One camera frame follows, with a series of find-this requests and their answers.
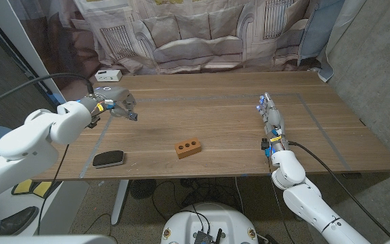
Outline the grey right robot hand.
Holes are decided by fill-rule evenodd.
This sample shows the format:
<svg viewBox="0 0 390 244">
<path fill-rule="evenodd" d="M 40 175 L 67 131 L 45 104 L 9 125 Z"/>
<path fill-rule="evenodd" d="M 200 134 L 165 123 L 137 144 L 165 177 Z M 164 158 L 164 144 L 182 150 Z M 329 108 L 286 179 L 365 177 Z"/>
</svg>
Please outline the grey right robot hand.
<svg viewBox="0 0 390 244">
<path fill-rule="evenodd" d="M 281 150 L 288 150 L 289 145 L 285 134 L 284 117 L 276 108 L 271 96 L 265 92 L 259 99 L 256 106 L 264 123 L 266 137 L 261 141 L 261 149 L 265 151 L 266 157 L 271 157 Z"/>
</svg>

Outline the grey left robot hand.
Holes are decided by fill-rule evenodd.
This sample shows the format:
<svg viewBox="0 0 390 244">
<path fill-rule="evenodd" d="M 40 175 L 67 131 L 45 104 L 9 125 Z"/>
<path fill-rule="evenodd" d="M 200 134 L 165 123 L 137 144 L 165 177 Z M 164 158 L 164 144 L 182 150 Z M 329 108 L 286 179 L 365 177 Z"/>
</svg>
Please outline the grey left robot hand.
<svg viewBox="0 0 390 244">
<path fill-rule="evenodd" d="M 78 100 L 91 113 L 92 123 L 99 121 L 100 114 L 106 111 L 109 111 L 113 117 L 125 117 L 128 120 L 137 121 L 137 113 L 134 111 L 136 101 L 128 89 L 102 86 L 93 91 L 93 95 Z"/>
</svg>

